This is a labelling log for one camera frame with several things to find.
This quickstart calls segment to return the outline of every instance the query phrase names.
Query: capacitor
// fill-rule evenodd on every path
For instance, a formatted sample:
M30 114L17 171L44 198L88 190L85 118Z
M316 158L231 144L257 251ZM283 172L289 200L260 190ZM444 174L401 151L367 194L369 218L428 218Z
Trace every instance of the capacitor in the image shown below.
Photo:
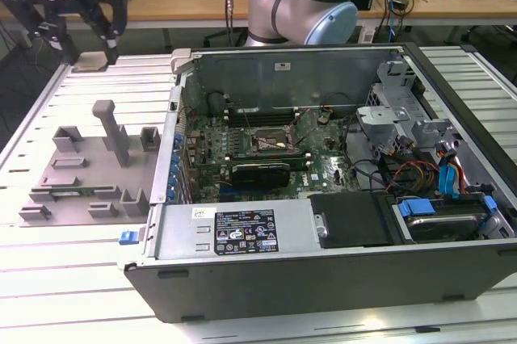
M339 170L334 172L334 183L337 185L340 185L341 183L341 174L339 173Z

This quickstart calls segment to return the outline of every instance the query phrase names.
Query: cable on desk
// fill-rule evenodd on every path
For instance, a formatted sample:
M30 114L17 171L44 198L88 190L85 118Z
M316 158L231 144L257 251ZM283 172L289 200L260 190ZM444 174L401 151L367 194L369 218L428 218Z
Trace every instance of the cable on desk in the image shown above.
M404 18L409 14L411 13L411 11L413 11L414 9L414 0L410 0L410 4L408 5L408 8L406 8L405 10L397 10L397 9L393 9L391 8L391 6L389 5L389 0L386 0L386 3L385 3L385 6L386 8L389 9L389 12L400 17L400 20L399 20L399 23L398 23L398 30L397 32L395 33L394 37L393 37L393 41L395 41L395 39L400 35L401 33L401 30L403 28L403 25L404 25Z
M389 2L388 0L384 0L384 4L385 4L385 12L384 14L382 15L382 19L380 20L380 23L379 23L379 27L377 27L377 29L375 30L375 33L373 35L373 42L376 40L376 38L378 37L379 33L380 33L380 30L382 28L382 24L384 23L385 19L386 19L386 16L389 16L389 12L388 12L388 6L389 6Z
M226 35L228 36L228 46L233 47L233 0L225 0L225 21Z

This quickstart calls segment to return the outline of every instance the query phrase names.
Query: wooden desk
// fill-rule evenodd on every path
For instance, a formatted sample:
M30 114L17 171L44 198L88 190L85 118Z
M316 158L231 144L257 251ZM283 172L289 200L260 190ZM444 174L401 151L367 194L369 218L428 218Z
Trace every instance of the wooden desk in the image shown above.
M247 25L248 0L234 0L234 26ZM128 28L225 27L225 0L129 0ZM361 41L368 42L384 13L382 0L359 13ZM0 19L16 28L12 16L0 9ZM70 18L70 28L87 28ZM517 2L509 0L415 0L405 25L517 24Z

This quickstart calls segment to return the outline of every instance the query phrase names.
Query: electronic device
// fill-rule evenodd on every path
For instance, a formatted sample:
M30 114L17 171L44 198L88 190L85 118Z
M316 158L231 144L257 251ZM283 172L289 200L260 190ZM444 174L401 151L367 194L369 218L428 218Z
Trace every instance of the electronic device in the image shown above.
M161 321L471 300L517 271L517 166L414 45L179 49L171 72L124 268Z

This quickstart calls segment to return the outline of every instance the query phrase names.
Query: black connector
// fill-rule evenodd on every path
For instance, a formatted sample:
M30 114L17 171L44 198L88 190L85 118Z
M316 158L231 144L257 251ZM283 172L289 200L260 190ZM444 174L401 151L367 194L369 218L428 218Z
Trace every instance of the black connector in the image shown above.
M394 10L404 11L407 9L407 6L410 4L408 0L391 0L393 4Z

